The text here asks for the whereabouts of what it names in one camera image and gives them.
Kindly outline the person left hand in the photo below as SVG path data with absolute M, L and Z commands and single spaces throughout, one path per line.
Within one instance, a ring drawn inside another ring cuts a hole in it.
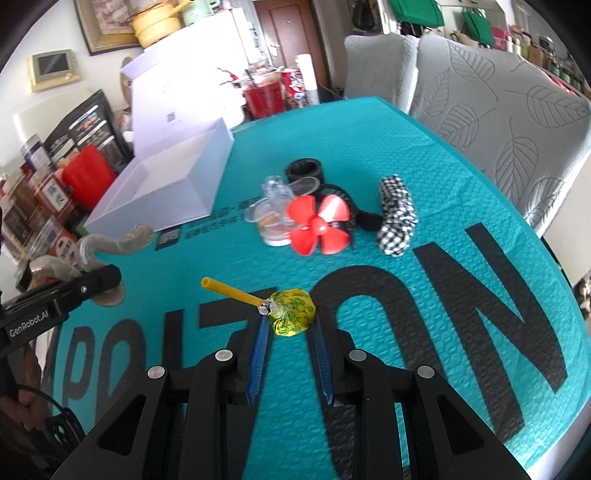
M 30 345 L 7 357 L 8 373 L 17 385 L 39 390 L 41 368 Z M 1 397 L 1 439 L 11 449 L 27 451 L 32 448 L 28 433 L 46 432 L 49 407 L 35 392 L 18 390 L 16 396 Z

